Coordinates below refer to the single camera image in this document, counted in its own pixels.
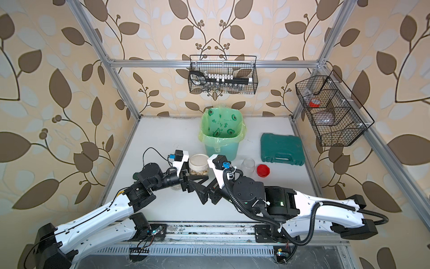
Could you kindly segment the red jar lid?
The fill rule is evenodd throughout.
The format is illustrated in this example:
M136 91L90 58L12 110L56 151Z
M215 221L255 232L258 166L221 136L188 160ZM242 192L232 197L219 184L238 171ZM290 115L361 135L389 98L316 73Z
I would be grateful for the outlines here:
M257 175L261 178L266 178L267 176L270 175L270 168L265 165L265 164L260 164L258 165L257 169L256 169Z

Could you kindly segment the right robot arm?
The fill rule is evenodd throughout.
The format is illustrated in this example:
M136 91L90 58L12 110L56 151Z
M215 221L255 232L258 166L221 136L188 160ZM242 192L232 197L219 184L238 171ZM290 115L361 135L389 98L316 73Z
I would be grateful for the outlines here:
M213 180L191 180L188 187L195 191L202 204L211 200L228 200L247 218L269 226L269 237L275 242L288 241L307 245L315 233L337 233L343 239L365 240L378 233L377 226L388 218L366 210L361 196L348 200L321 200L289 188L264 186L249 177L227 180L224 187Z

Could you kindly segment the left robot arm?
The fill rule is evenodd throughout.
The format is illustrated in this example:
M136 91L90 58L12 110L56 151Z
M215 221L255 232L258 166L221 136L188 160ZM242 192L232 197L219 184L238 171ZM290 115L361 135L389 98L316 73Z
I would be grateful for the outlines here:
M84 255L112 243L153 240L165 226L152 228L140 210L155 200L154 191L180 186L183 191L195 192L202 204L208 200L217 204L222 197L217 181L205 186L209 177L191 174L187 162L166 172L158 164L149 163L133 178L135 182L120 189L112 201L83 217L59 226L42 226L23 267L69 269Z

